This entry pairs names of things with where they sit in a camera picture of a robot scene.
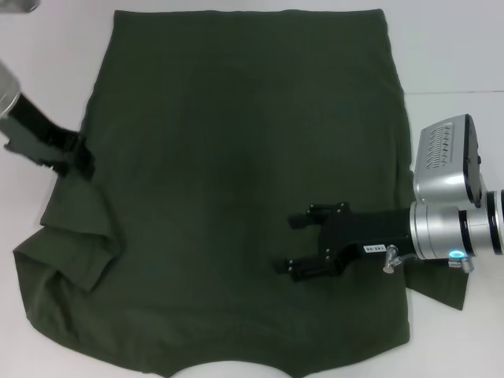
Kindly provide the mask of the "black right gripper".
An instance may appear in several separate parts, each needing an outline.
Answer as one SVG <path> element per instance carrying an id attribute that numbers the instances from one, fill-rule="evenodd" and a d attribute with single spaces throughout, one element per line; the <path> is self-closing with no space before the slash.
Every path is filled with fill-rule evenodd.
<path id="1" fill-rule="evenodd" d="M 311 204 L 304 213 L 288 216 L 292 229 L 320 226 L 317 256 L 281 258 L 274 261 L 277 274 L 300 282 L 321 277 L 336 277 L 355 260 L 377 257 L 394 246 L 397 256 L 413 255 L 410 211 L 397 209 L 381 213 L 354 213 L 349 202 L 333 205 Z"/>

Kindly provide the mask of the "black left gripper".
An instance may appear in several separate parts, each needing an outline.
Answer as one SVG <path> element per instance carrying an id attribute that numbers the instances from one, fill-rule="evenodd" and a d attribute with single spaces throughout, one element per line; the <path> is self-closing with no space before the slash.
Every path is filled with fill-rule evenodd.
<path id="1" fill-rule="evenodd" d="M 59 176 L 79 172 L 91 180 L 95 173 L 87 138 L 57 126 L 24 96 L 1 97 L 1 133 L 7 138 L 6 150 L 50 167 Z"/>

